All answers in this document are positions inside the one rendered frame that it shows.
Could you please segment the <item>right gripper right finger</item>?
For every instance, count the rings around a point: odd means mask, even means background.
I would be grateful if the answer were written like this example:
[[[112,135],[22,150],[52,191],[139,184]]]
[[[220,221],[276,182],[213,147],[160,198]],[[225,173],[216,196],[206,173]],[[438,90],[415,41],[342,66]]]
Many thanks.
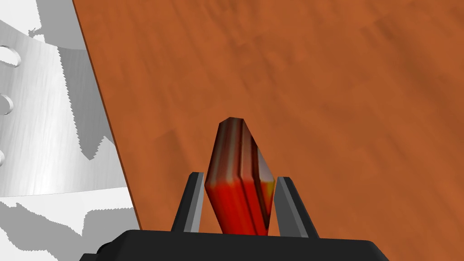
[[[314,224],[290,177],[278,177],[274,206],[281,237],[319,239]]]

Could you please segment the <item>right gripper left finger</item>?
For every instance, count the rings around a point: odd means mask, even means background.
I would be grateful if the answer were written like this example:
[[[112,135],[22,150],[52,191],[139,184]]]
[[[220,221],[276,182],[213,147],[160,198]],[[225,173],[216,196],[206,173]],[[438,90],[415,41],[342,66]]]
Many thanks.
[[[192,172],[186,183],[172,232],[198,232],[204,198],[204,173]]]

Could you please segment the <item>red book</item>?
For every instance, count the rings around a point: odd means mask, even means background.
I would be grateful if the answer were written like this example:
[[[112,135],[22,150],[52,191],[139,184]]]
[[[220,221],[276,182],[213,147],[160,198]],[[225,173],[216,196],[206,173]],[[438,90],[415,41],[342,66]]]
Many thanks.
[[[268,235],[275,179],[244,119],[219,124],[204,186],[224,234]]]

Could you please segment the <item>brown wooden table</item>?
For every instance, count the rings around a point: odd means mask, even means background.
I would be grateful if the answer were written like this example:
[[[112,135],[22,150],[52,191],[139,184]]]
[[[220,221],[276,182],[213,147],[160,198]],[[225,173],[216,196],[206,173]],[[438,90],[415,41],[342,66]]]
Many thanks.
[[[464,0],[73,0],[139,226],[245,119],[321,237],[464,261]]]

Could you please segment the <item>silver metal panel with holes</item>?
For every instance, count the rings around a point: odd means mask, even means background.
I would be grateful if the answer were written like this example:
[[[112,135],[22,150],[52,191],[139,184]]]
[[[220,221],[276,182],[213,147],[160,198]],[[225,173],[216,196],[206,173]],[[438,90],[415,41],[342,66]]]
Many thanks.
[[[89,56],[0,20],[0,197],[125,187]]]

